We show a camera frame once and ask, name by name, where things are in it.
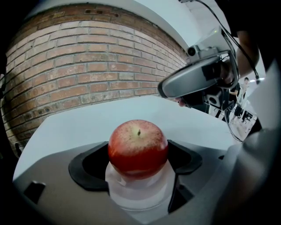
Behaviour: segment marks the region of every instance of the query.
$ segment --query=gray machine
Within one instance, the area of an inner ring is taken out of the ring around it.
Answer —
[[[221,28],[190,47],[191,62],[159,85],[160,94],[188,105],[229,107],[228,91],[238,82],[235,53]],[[220,79],[221,55],[228,55],[234,80]],[[176,174],[167,215],[153,225],[217,224],[255,194],[270,172],[279,130],[264,130],[227,151],[169,141]],[[42,158],[14,185],[31,207],[57,225],[140,224],[110,198],[104,172],[107,142],[81,146]]]

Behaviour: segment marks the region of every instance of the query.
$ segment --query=red apple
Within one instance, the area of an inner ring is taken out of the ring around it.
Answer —
[[[122,175],[146,179],[167,161],[168,142],[158,126],[145,120],[130,120],[118,126],[108,143],[109,160]]]

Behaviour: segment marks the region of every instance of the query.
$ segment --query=black cable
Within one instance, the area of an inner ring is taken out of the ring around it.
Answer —
[[[235,40],[235,38],[228,32],[228,30],[223,26],[223,24],[220,22],[219,18],[217,17],[217,15],[214,13],[214,11],[204,2],[202,2],[201,0],[194,0],[196,2],[199,2],[201,4],[203,4],[205,7],[207,7],[210,12],[214,15],[214,17],[217,19],[217,21],[219,22],[219,24],[221,25],[223,31],[229,36],[229,38],[238,46],[238,48],[242,51],[242,53],[244,54],[244,56],[247,58],[251,68],[253,69],[255,76],[256,76],[256,83],[259,84],[259,75],[258,72],[256,70],[255,64],[253,63],[253,61],[251,60],[251,58],[249,57],[249,55],[245,52],[245,50],[242,48],[242,46],[237,42],[237,40]]]

